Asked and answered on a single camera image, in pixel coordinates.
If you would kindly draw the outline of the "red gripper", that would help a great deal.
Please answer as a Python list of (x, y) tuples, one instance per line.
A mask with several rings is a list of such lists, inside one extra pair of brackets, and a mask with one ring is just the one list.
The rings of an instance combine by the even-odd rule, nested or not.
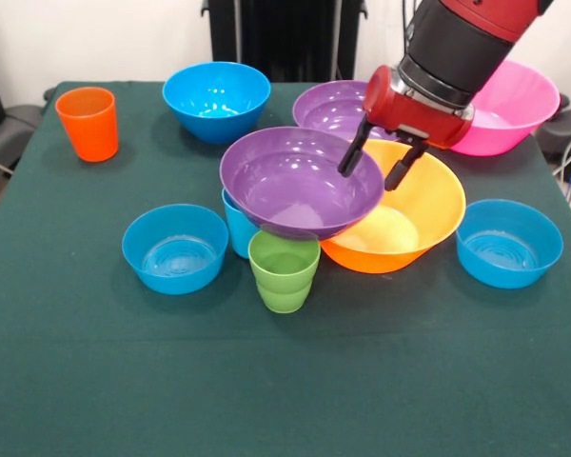
[(414, 143), (395, 163), (384, 179), (386, 191), (399, 186), (426, 152), (427, 145), (450, 149), (458, 144), (471, 128), (475, 114), (471, 105), (452, 109), (427, 98), (409, 87), (396, 70), (387, 66), (378, 67), (372, 74), (364, 97), (364, 112), (356, 135), (338, 166), (343, 177), (349, 177), (357, 167), (373, 126), (395, 132), (400, 138), (411, 135), (424, 142)]

